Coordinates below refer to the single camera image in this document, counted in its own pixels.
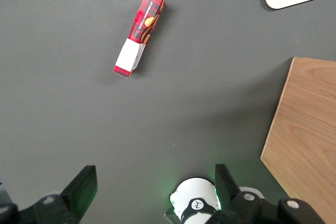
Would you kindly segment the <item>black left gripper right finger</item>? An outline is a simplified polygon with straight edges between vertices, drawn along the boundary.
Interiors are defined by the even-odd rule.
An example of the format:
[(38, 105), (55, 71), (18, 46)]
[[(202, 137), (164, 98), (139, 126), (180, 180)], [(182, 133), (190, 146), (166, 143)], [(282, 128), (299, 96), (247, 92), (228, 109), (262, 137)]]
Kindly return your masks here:
[(241, 191), (227, 166), (215, 166), (215, 188), (221, 209), (209, 223), (324, 223), (307, 202), (285, 198), (273, 205), (256, 193)]

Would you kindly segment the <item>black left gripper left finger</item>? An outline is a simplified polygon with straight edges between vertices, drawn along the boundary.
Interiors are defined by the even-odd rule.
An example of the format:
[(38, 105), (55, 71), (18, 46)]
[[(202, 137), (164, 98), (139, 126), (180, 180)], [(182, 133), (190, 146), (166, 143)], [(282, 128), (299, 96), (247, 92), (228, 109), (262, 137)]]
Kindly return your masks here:
[(79, 223), (97, 190), (96, 167), (87, 165), (61, 193), (47, 195), (26, 209), (1, 204), (1, 223)]

